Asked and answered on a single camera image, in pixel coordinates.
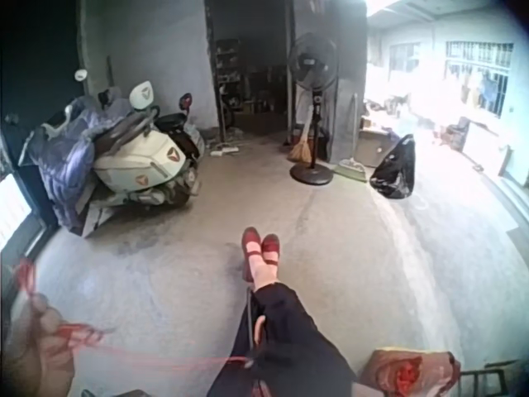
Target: red shoe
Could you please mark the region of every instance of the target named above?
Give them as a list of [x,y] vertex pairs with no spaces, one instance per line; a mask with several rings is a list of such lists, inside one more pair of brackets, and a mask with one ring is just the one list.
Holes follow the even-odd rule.
[[248,283],[253,283],[254,278],[251,275],[250,261],[248,261],[248,258],[250,258],[250,256],[252,255],[262,255],[262,253],[260,251],[248,252],[246,250],[246,247],[249,242],[256,242],[257,244],[261,245],[261,237],[259,233],[257,232],[257,230],[255,229],[255,227],[247,227],[245,231],[243,231],[242,233],[242,240],[241,240],[242,252],[245,255],[245,267],[242,271],[242,278],[244,281]]
[[[264,237],[263,243],[261,244],[261,250],[263,250],[263,258],[265,258],[266,252],[277,252],[278,253],[278,261],[279,261],[279,237],[277,234],[268,234]],[[279,263],[278,261],[274,261],[271,259],[264,259],[267,265],[277,266]]]

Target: building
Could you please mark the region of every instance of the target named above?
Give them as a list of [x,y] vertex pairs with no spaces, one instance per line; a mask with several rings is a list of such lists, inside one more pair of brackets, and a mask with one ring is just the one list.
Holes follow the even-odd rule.
[[449,105],[440,100],[440,84],[459,82],[461,100],[468,103],[469,78],[476,72],[488,76],[492,90],[477,99],[470,117],[492,133],[478,139],[484,152],[477,156],[490,158],[490,146],[509,145],[512,153],[499,173],[527,189],[529,38],[515,16],[490,0],[403,0],[370,16],[369,27],[369,61],[384,69],[390,85],[400,81],[415,90],[412,110],[436,123],[456,124],[467,115],[456,109],[450,120],[442,109],[443,120],[436,120],[436,112]]

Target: red bag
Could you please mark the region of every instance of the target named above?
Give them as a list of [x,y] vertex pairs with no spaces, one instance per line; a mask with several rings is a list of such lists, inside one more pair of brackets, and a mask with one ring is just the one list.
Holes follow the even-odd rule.
[[438,397],[459,377],[460,363],[450,352],[379,349],[371,355],[360,383],[391,397]]

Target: black pants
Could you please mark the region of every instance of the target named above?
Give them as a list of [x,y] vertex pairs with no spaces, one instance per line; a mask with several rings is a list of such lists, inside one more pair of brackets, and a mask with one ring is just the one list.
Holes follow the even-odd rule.
[[[334,345],[317,330],[293,290],[283,284],[267,285],[252,294],[250,310],[252,332],[255,320],[260,315],[266,317],[264,341],[261,340],[255,354],[255,371],[244,369],[241,363],[226,363],[213,382],[209,397],[250,396],[256,377],[267,383],[274,396],[302,395],[302,392],[319,395],[318,387],[336,396],[341,395],[339,389],[345,393],[347,388],[343,395],[350,395],[354,373]],[[231,356],[249,355],[252,352],[245,308]]]

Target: black plastic bag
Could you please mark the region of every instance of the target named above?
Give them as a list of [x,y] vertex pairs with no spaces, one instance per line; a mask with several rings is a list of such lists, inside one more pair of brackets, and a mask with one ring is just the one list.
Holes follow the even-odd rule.
[[369,180],[387,199],[405,199],[415,184],[415,140],[406,135],[384,157]]

